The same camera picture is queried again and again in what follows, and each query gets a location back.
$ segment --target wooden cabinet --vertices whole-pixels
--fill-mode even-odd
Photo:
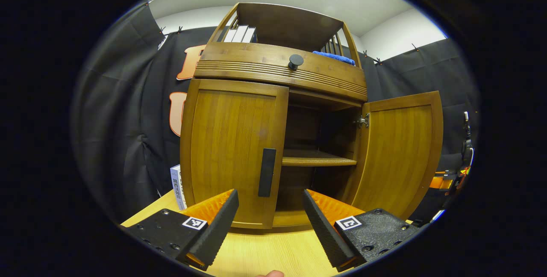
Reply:
[[[188,205],[237,188],[240,206],[234,226],[272,227],[288,94],[287,87],[276,85],[191,81],[180,137]],[[276,150],[269,197],[258,196],[264,148]]]
[[[285,20],[288,32],[303,30],[315,40],[280,38],[268,26],[283,14],[329,25]],[[233,15],[230,27],[256,26],[258,43],[222,42]],[[297,226],[309,223],[302,203],[309,188],[365,211],[410,216],[440,158],[439,92],[367,103],[358,60],[353,66],[310,52],[330,42],[335,50],[334,39],[323,39],[340,29],[356,56],[339,20],[286,6],[234,6],[204,49],[184,106],[180,164],[188,205],[237,188],[233,227]],[[304,58],[297,69],[287,66],[291,54]],[[275,158],[264,156],[273,150]]]

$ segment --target white wall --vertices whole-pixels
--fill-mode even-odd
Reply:
[[[412,43],[420,47],[443,39],[446,37],[434,23],[410,9],[363,34],[361,46],[367,55],[385,60],[414,49]]]
[[[232,7],[233,6],[214,6],[212,8],[189,10],[158,18],[156,19],[156,22],[160,28],[165,27],[163,31],[165,34],[177,31],[179,26],[182,26],[182,30],[201,27],[217,27]],[[347,47],[346,37],[344,36],[342,29],[338,31],[338,36],[340,37],[340,43]],[[355,34],[352,34],[352,37],[357,50],[363,52],[365,49],[363,48],[361,38]]]

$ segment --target round black knob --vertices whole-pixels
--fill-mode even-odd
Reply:
[[[289,57],[290,69],[297,69],[299,65],[302,65],[302,63],[304,63],[304,58],[302,58],[301,55],[294,54]]]

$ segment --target metal hinge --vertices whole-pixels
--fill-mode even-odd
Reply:
[[[369,127],[369,113],[365,114],[365,117],[363,118],[363,115],[359,116],[359,119],[357,121],[354,121],[353,123],[357,123],[357,127],[361,128],[361,125],[365,125],[366,128]]]

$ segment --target black door handle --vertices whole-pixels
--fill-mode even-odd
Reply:
[[[258,197],[269,197],[274,177],[276,149],[264,148],[262,151],[262,166],[260,167],[260,182]]]

